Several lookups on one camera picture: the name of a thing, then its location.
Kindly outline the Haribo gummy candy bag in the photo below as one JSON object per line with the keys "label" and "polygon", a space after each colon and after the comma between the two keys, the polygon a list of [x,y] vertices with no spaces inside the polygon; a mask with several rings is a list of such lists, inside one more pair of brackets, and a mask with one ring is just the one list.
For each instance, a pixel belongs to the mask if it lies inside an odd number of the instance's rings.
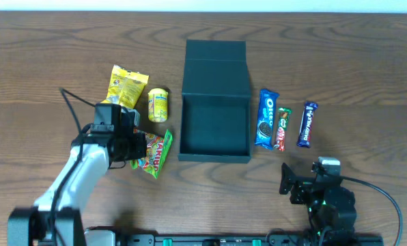
{"label": "Haribo gummy candy bag", "polygon": [[166,130],[163,136],[147,133],[135,129],[134,133],[143,133],[147,142],[146,157],[132,160],[130,165],[132,169],[142,169],[146,173],[153,175],[157,179],[165,163],[173,142],[173,135]]}

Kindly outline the yellow snack bag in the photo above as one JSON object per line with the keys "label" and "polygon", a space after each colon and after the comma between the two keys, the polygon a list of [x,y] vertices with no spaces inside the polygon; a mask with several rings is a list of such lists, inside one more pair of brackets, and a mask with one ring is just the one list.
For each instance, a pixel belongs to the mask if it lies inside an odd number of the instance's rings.
{"label": "yellow snack bag", "polygon": [[107,97],[102,103],[112,103],[134,109],[144,87],[148,84],[148,80],[149,76],[146,74],[133,72],[114,65],[111,71]]}

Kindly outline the blue Oreo cookie pack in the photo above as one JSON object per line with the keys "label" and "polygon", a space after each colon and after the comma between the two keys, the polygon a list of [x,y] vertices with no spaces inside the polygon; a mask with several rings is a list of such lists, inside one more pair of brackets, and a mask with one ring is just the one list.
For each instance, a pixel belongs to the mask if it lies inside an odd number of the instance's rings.
{"label": "blue Oreo cookie pack", "polygon": [[277,99],[279,94],[267,89],[261,89],[259,93],[259,108],[257,112],[257,128],[255,145],[266,149],[272,149],[272,136],[277,111]]}

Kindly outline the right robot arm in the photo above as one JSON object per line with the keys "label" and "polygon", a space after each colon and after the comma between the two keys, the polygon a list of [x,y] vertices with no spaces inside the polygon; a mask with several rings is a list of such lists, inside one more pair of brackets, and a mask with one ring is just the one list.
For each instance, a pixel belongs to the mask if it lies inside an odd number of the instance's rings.
{"label": "right robot arm", "polygon": [[292,204],[307,207],[310,228],[305,231],[305,240],[310,245],[343,245],[354,238],[354,193],[342,187],[337,159],[320,157],[311,171],[313,178],[298,176],[283,163],[279,193],[290,194]]}

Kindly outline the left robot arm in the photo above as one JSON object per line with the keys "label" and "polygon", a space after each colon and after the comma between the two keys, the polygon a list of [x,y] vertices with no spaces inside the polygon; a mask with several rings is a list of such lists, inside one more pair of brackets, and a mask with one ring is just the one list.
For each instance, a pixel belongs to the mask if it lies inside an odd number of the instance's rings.
{"label": "left robot arm", "polygon": [[146,156],[146,139],[136,133],[140,114],[114,104],[95,105],[94,121],[79,127],[70,156],[52,185],[30,208],[8,218],[8,245],[90,245],[81,215],[98,181],[114,162]]}

